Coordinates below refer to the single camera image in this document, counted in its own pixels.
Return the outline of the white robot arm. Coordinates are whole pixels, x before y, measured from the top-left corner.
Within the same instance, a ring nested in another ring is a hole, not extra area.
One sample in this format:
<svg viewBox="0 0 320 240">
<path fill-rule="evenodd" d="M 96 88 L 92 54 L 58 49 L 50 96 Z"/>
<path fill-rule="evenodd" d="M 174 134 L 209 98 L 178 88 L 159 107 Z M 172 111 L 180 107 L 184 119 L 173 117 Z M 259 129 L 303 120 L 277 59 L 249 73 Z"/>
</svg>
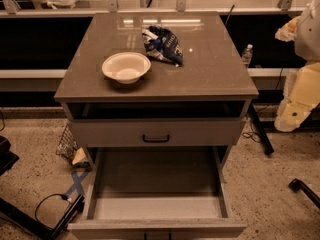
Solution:
<svg viewBox="0 0 320 240">
<path fill-rule="evenodd" d="M 291 132 L 320 104 L 320 0 L 312 0 L 300 16 L 281 27 L 275 34 L 281 41 L 293 41 L 295 53 L 306 60 L 298 71 L 290 70 L 283 88 L 283 100 L 274 126 Z"/>
</svg>

